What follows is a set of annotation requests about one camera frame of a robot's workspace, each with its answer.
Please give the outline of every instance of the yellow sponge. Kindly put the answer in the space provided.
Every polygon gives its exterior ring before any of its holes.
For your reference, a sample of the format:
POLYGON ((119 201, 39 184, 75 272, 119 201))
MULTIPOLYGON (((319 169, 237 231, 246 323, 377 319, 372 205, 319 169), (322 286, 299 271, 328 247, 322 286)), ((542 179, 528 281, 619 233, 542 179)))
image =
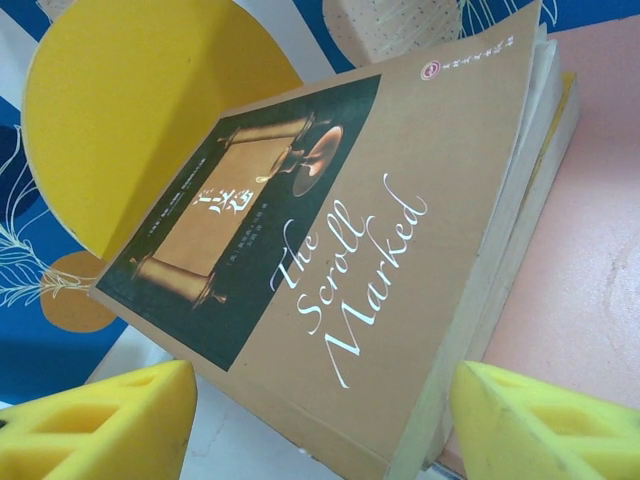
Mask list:
POLYGON ((469 480, 640 479, 640 412, 464 362, 451 411, 469 480))
POLYGON ((171 361, 0 411, 1 480, 176 480, 197 390, 171 361))

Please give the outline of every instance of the tan book cover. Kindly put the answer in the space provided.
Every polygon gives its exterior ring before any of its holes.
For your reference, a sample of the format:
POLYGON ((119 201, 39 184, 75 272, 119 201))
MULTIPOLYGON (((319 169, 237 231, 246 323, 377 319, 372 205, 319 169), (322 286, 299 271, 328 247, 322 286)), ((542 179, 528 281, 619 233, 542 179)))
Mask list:
POLYGON ((539 12, 223 115, 91 295, 339 475, 415 476, 539 12))

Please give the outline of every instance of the chinese characters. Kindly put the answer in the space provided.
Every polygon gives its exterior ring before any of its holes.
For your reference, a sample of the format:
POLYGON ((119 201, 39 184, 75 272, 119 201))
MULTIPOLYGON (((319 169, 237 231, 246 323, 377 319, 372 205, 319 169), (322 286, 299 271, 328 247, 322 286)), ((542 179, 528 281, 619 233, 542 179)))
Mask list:
POLYGON ((231 211, 234 215, 243 211, 253 198, 251 190, 220 190, 217 194, 215 189, 209 188, 198 194, 192 205, 201 203, 209 204, 209 210, 217 213, 231 211))
POLYGON ((454 60, 453 62, 450 62, 450 63, 445 63, 444 65, 442 65, 442 69, 443 70, 447 70, 449 68, 458 68, 458 67, 460 67, 462 65, 466 65, 466 64, 474 62, 474 61, 477 62, 478 60, 481 60, 482 58, 490 57, 491 55, 497 55, 498 53, 500 53, 505 48, 508 48, 508 47, 512 46, 513 42, 514 42, 514 37, 512 35, 509 38, 507 38, 506 42, 503 40, 502 42, 500 42, 499 44, 497 44, 493 48, 489 48, 489 49, 485 50, 484 52, 481 52, 481 53, 479 53, 477 55, 469 55, 467 58, 454 60))
POLYGON ((253 246, 253 242, 256 240, 256 238, 262 231, 262 225, 260 224, 260 220, 264 220, 264 211, 267 207, 268 207, 268 204, 263 203, 262 206, 260 207, 260 210, 256 212, 251 223, 246 227, 246 230, 242 232, 242 237, 240 238, 240 242, 236 245, 235 250, 233 251, 233 253, 229 257, 229 260, 227 261, 228 266, 233 264, 236 261, 236 259, 238 258, 238 255, 240 255, 241 253, 240 251, 243 248, 245 247, 251 248, 253 246))

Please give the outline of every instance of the white plant illustration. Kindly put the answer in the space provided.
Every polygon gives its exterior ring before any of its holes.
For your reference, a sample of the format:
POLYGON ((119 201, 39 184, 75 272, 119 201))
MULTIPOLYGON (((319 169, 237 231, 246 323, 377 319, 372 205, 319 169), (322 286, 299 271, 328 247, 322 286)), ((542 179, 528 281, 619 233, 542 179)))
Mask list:
MULTIPOLYGON (((514 0, 502 0, 504 6, 507 9, 509 15, 515 13, 518 10, 518 6, 514 0)), ((469 20, 469 31, 466 28, 462 28, 460 35, 463 37, 475 35, 476 33, 485 30, 486 28, 495 25, 496 18, 494 12, 489 6, 487 0, 460 0, 460 11, 462 15, 466 15, 469 20), (475 24, 480 24, 481 28, 476 31, 475 24)), ((548 21, 551 26, 555 26, 558 23, 558 2, 557 0, 544 0, 542 2, 543 15, 548 17, 548 21)))
MULTIPOLYGON (((0 183, 4 183, 5 172, 16 161, 20 152, 21 130, 18 126, 15 129, 16 146, 9 158, 0 164, 0 183)), ((16 211, 20 203, 37 190, 33 179, 20 187, 28 168, 25 162, 7 198, 4 207, 5 222, 0 223, 0 307, 10 307, 18 301, 29 305, 44 293, 51 293, 55 297, 62 289, 86 291, 94 280, 71 275, 47 265, 25 238, 27 229, 49 213, 47 208, 24 225, 16 227, 16 211)))

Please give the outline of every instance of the red circular logo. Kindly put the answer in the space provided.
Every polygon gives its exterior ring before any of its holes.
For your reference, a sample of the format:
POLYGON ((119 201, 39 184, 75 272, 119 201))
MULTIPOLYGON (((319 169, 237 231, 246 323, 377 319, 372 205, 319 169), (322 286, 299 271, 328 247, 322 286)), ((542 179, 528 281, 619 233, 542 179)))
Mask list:
POLYGON ((433 60, 424 66, 422 72, 420 72, 420 77, 423 80, 431 80, 438 73, 440 73, 440 62, 433 60))

